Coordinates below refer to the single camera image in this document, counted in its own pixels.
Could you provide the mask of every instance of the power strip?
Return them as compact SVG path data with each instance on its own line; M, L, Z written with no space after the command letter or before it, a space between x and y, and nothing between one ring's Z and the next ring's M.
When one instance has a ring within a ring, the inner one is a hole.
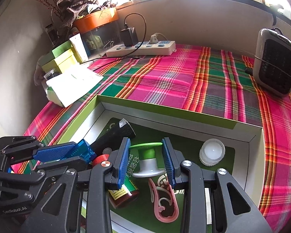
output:
M107 57L120 57L124 56L138 46L141 45L141 42L135 46L126 47L122 45L116 45L106 51ZM149 42L144 42L142 46L132 53L130 56L143 56L143 55L171 55L173 52L176 52L176 43L175 41L159 41L156 44L149 44Z

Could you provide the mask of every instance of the bottle label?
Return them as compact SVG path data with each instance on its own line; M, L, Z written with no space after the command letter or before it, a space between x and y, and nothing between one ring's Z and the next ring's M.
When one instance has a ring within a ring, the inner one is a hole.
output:
M132 191L137 190L138 188L131 182L131 180L126 176L124 180L124 184L120 190L109 190L110 194L112 195L113 199L116 200L122 197L125 194L128 194Z

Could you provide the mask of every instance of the bed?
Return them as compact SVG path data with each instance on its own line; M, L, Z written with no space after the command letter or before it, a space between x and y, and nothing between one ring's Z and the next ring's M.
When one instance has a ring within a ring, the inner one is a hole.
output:
M291 93L278 98L245 73L254 60L209 47L177 45L171 56L140 60L100 60L89 68L103 80L67 108L48 103L25 135L45 145L56 144L70 122L96 95L143 101L219 117L264 128L266 170L259 209L274 232L291 217ZM29 173L34 160L14 167Z

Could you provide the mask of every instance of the pink hair clip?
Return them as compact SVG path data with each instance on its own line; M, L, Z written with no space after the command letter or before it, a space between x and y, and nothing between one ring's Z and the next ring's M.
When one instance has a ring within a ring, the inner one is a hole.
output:
M171 185L168 183L167 189L162 188L162 187L157 187L151 178L148 179L148 183L149 183L149 188L151 192L151 202L154 203L155 217L163 223L171 223L175 221L179 216L179 208L178 208L176 196L173 192L173 189L171 188ZM169 195L170 199L167 199L165 197L159 198L158 190L166 192ZM165 210L165 207L161 205L162 200L168 201L170 206L173 205L174 212L172 216L168 216L168 217L162 216L161 212Z

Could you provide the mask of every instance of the blue plastic object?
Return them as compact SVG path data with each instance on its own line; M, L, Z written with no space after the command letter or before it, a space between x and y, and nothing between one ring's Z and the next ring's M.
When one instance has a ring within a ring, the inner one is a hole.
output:
M42 148L37 151L33 158L46 163L76 156L84 158L86 163L90 163L97 157L91 149L91 146L84 139L82 139L77 144L74 142L69 142L46 147L45 149Z
M128 167L129 148L130 148L130 139L128 138L125 144L124 153L123 153L121 163L119 166L119 179L117 182L118 189L121 189L122 185L124 184L127 167Z
M59 145L46 147L45 149L43 149L42 147L42 149L37 151L36 155L34 155L33 158L43 163L59 160L59 159L62 159L75 146L77 146L76 143L69 142L69 143L63 143Z
M91 149L89 143L82 139L72 150L70 150L62 159L80 156L84 158L86 163L92 162L97 155Z
M168 177L168 182L171 185L172 188L175 187L176 184L176 177L175 177L175 168L172 164L171 157L169 154L169 151L167 149L167 144L165 139L162 140L163 146L162 146L162 155L164 159L165 169Z

